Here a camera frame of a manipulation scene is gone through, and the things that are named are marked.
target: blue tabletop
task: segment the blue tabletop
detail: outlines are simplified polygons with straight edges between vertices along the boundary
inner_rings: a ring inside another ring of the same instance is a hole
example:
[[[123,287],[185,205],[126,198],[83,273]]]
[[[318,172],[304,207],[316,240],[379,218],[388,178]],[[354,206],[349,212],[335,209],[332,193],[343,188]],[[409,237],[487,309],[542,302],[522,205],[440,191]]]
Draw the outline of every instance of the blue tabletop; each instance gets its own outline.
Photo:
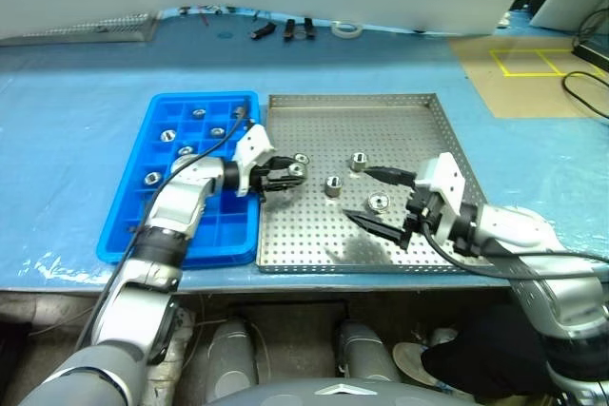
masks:
[[[609,251],[609,127],[496,119],[441,36],[320,28],[314,41],[252,41],[244,16],[171,18],[150,43],[0,48],[0,288],[100,289],[95,245],[157,93],[436,92],[487,199],[540,212],[569,248]],[[270,275],[253,264],[187,270],[182,289],[504,285],[469,275]]]

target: metal perforated tray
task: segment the metal perforated tray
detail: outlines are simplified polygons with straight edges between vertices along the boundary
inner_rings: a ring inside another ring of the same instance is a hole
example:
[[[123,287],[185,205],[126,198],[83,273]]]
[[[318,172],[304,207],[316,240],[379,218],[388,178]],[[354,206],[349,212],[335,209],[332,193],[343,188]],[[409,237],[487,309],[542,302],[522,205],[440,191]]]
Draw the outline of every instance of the metal perforated tray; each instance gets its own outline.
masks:
[[[414,234],[407,252],[367,234],[343,214],[365,210],[375,191],[391,199],[386,222],[402,226],[408,187],[382,184],[348,167],[361,151],[368,165],[417,171],[422,161],[450,151],[466,180],[463,199],[485,198],[435,94],[274,95],[269,100],[268,130],[278,153],[306,154],[307,181],[287,192],[267,195],[261,216],[257,263],[268,273],[415,272],[450,273],[456,269]],[[338,199],[324,194],[330,175],[344,180]],[[452,253],[452,244],[444,249]],[[484,261],[466,260],[472,264]]]
[[[157,26],[156,13],[139,13],[67,28],[49,29],[0,40],[0,47],[58,43],[147,42]]]

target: black pants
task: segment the black pants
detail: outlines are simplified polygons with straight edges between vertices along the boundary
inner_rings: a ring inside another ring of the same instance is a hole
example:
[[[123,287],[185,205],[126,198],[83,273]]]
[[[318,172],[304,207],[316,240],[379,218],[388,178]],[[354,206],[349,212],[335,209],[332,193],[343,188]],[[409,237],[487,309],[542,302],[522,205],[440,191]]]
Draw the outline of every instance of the black pants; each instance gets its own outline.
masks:
[[[522,310],[494,306],[468,321],[452,341],[422,354],[425,370],[474,396],[558,392],[546,370],[539,337]]]

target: yellow tape line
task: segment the yellow tape line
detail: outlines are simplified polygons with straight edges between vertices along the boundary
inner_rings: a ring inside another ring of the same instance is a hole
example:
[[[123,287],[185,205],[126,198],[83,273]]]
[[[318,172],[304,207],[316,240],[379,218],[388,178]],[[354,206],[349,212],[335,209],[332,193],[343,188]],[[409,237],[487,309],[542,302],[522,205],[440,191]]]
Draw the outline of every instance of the yellow tape line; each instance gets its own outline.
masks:
[[[564,49],[564,48],[558,48],[558,49],[553,49],[553,48],[490,49],[488,52],[491,55],[491,57],[493,58],[493,60],[495,61],[495,63],[501,69],[501,72],[503,72],[503,76],[506,76],[506,77],[519,76],[519,77],[524,77],[524,78],[536,78],[538,76],[541,76],[541,77],[543,77],[543,76],[554,76],[554,77],[557,77],[557,76],[564,76],[564,75],[566,75],[567,73],[560,71],[560,69],[544,53],[546,53],[546,52],[571,52],[571,49]],[[512,73],[510,70],[507,69],[505,64],[501,61],[500,57],[497,55],[498,53],[512,53],[512,52],[535,53],[553,71],[552,72],[540,71],[540,72]],[[597,75],[597,76],[605,76],[604,72],[600,68],[595,66],[594,64],[590,64],[589,62],[586,62],[586,64],[588,64],[594,70],[594,74],[595,75]]]

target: hex nut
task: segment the hex nut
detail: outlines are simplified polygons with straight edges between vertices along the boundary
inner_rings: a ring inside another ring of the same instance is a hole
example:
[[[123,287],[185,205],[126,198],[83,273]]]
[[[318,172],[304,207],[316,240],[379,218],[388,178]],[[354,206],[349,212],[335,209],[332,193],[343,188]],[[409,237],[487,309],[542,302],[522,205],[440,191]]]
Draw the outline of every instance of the hex nut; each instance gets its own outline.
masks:
[[[366,201],[368,208],[370,208],[375,213],[383,213],[387,209],[389,209],[389,205],[391,205],[391,199],[386,192],[372,192]]]
[[[297,177],[297,178],[305,178],[306,177],[306,165],[305,164],[301,164],[299,162],[291,164],[287,168],[287,174],[289,176],[294,176],[294,177]]]
[[[310,162],[308,156],[306,154],[303,154],[302,152],[297,152],[296,154],[294,154],[294,160],[305,165]]]
[[[145,185],[155,185],[163,179],[163,175],[158,171],[151,171],[144,177]]]
[[[188,154],[192,154],[194,152],[194,147],[192,146],[182,146],[178,149],[178,156],[186,156]]]
[[[343,180],[339,176],[328,176],[325,179],[324,192],[331,199],[336,199],[343,190]]]
[[[226,132],[221,127],[213,127],[209,131],[209,135],[211,135],[213,138],[223,138],[226,135]]]
[[[349,163],[349,168],[351,168],[356,173],[365,169],[368,163],[368,156],[363,152],[354,152],[351,155],[351,162]]]
[[[163,143],[172,142],[173,140],[175,140],[175,130],[163,130],[159,138]]]
[[[206,117],[206,111],[202,108],[197,108],[192,110],[192,117],[194,119],[203,119]]]

